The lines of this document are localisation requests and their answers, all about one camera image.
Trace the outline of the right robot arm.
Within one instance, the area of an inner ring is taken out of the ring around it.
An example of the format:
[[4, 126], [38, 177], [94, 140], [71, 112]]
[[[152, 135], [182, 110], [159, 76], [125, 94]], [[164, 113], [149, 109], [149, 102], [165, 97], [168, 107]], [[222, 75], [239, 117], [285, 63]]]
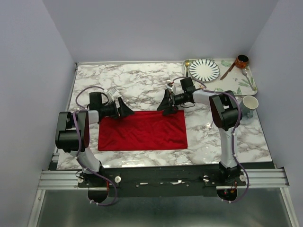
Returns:
[[236, 129], [242, 118], [240, 106], [232, 91], [197, 89], [190, 77], [182, 77], [180, 83], [183, 93], [176, 95], [174, 82], [167, 81], [164, 97], [157, 111], [166, 116], [177, 113], [178, 107], [185, 103], [210, 106], [212, 119], [219, 129], [221, 140], [218, 181], [229, 185], [241, 172], [236, 155]]

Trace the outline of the red cloth napkin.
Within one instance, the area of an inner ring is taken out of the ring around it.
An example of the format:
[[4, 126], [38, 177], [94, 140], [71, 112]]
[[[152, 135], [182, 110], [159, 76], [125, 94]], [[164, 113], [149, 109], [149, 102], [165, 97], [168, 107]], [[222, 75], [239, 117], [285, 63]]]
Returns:
[[98, 151], [187, 148], [183, 110], [166, 116], [160, 111], [137, 111], [126, 118], [104, 118], [99, 124]]

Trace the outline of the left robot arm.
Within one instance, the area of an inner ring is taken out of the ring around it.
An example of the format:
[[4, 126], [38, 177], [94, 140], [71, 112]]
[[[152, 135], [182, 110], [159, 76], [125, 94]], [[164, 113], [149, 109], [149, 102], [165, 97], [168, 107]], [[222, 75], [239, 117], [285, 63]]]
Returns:
[[91, 92], [88, 109], [60, 112], [55, 135], [56, 147], [76, 158], [83, 173], [89, 174], [89, 182], [95, 187], [104, 183], [105, 175], [102, 173], [101, 162], [89, 147], [89, 126], [101, 123], [104, 118], [119, 119], [134, 114], [121, 97], [118, 98], [117, 106], [115, 101], [103, 103], [103, 95], [101, 92]]

